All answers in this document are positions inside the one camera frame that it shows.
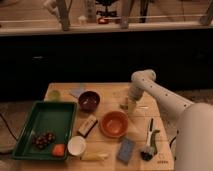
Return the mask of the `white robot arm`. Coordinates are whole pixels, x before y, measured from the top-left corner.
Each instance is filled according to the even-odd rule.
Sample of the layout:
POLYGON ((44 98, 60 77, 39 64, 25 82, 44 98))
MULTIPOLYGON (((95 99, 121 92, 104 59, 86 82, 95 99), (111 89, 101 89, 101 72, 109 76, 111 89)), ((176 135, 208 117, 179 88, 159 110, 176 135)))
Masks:
POLYGON ((147 92, 178 117, 174 171, 213 171, 213 105, 190 101, 155 80, 151 69, 134 72, 128 96, 139 101, 147 92))

